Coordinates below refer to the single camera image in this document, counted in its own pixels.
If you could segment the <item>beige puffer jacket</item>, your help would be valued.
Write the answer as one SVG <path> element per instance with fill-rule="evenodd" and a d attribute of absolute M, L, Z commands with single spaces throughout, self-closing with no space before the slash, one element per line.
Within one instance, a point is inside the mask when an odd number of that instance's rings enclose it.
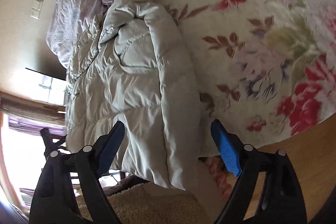
<path fill-rule="evenodd" d="M 114 0 L 75 44 L 67 69 L 66 144 L 92 145 L 116 122 L 125 137 L 113 169 L 165 188 L 197 183 L 201 103 L 192 61 L 154 0 Z"/>

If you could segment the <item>dark framed window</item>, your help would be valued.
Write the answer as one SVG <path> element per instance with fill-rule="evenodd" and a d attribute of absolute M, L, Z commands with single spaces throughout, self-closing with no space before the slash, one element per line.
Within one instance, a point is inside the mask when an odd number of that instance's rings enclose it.
<path fill-rule="evenodd" d="M 64 105 L 66 82 L 26 68 L 27 92 L 32 100 L 51 105 Z"/>

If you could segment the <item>cream fleece sleeve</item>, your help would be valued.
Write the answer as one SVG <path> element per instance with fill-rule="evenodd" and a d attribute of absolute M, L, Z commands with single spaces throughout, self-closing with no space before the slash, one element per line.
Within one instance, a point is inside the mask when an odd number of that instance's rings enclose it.
<path fill-rule="evenodd" d="M 122 223 L 210 222 L 191 193 L 162 188 L 135 176 L 103 191 Z"/>

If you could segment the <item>left lilac pillow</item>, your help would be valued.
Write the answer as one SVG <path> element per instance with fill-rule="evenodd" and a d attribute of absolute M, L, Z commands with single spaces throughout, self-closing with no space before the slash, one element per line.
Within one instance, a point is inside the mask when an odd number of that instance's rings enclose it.
<path fill-rule="evenodd" d="M 63 67 L 68 67 L 81 34 L 105 9 L 102 0 L 56 0 L 46 42 Z"/>

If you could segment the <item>floral bed cover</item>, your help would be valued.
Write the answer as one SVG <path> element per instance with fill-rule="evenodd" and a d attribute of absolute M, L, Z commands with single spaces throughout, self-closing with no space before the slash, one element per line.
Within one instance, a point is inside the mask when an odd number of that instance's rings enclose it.
<path fill-rule="evenodd" d="M 256 148 L 335 114 L 335 0 L 156 0 L 187 44 L 203 104 Z"/>

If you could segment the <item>white wall socket plate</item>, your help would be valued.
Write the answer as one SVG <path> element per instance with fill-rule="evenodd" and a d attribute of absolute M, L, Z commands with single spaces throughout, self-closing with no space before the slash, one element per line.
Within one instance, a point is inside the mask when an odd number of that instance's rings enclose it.
<path fill-rule="evenodd" d="M 36 10 L 36 9 L 32 9 L 31 10 L 31 17 L 34 18 L 34 19 L 39 19 L 40 17 L 40 13 L 41 11 L 40 10 Z"/>

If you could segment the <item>white wall switch plate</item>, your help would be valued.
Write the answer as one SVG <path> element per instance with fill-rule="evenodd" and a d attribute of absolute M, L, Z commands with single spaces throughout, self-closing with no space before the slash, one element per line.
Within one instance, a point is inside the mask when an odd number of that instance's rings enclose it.
<path fill-rule="evenodd" d="M 32 9 L 40 11 L 42 9 L 43 0 L 33 0 Z"/>

